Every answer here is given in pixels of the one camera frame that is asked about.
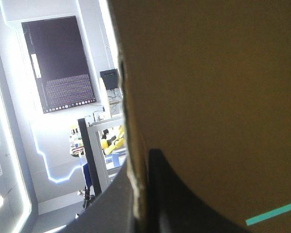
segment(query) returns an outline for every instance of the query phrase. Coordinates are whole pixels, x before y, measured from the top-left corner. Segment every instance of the computer screen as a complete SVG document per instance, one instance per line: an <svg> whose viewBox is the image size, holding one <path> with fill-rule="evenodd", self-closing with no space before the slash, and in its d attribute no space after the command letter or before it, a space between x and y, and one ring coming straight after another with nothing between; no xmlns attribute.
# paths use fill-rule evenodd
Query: computer screen
<svg viewBox="0 0 291 233"><path fill-rule="evenodd" d="M96 102L76 17L22 27L43 112Z"/></svg>
<svg viewBox="0 0 291 233"><path fill-rule="evenodd" d="M117 69L110 69L100 72L100 76L105 83L106 90L118 88L118 72Z"/></svg>

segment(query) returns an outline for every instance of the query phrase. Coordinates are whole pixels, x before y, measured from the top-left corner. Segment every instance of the black pole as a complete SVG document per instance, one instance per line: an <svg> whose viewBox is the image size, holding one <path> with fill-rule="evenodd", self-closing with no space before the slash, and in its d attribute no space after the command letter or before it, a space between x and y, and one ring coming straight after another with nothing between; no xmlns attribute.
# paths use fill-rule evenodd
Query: black pole
<svg viewBox="0 0 291 233"><path fill-rule="evenodd" d="M91 180L92 180L95 196L97 197L99 194L101 194L101 187L100 187L99 177L98 177L98 173L96 169L96 163L94 161L91 142L89 140L89 136L87 132L85 119L84 118L78 119L78 124L79 124L80 132L81 132L81 136L82 136L82 140L84 144L85 156L87 159L89 173L91 174Z"/></svg>

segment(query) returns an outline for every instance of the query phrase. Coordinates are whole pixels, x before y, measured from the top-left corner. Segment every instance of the cardboard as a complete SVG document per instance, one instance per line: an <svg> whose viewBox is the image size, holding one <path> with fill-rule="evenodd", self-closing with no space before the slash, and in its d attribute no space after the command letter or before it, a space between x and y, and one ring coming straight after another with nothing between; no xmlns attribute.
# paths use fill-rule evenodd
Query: cardboard
<svg viewBox="0 0 291 233"><path fill-rule="evenodd" d="M160 148L213 209L291 233L291 1L111 0L123 62L135 215Z"/></svg>

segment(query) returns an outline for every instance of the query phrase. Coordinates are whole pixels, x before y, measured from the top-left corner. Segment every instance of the yellow object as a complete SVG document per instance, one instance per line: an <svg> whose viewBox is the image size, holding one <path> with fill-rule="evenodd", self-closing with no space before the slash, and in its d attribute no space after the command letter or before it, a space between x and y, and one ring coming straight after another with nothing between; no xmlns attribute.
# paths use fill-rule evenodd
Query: yellow object
<svg viewBox="0 0 291 233"><path fill-rule="evenodd" d="M103 149L108 148L108 141L106 139L101 139L100 144Z"/></svg>
<svg viewBox="0 0 291 233"><path fill-rule="evenodd" d="M116 139L112 142L112 144L109 147L108 147L107 140L105 140L105 139L101 140L101 147L104 149L105 154L111 154L114 149L118 149L118 148L121 148L122 146L124 146L124 143L125 143L125 140L123 138L124 132L125 132L124 126L121 125L118 129L118 136L116 137Z"/></svg>

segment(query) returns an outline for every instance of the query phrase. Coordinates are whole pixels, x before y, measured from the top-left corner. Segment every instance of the blurry foreground object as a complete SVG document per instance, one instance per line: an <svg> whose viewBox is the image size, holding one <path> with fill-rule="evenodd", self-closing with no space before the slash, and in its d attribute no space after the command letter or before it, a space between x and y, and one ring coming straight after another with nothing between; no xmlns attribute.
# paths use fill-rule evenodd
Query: blurry foreground object
<svg viewBox="0 0 291 233"><path fill-rule="evenodd" d="M109 4L130 157L65 232L291 233L291 1Z"/></svg>

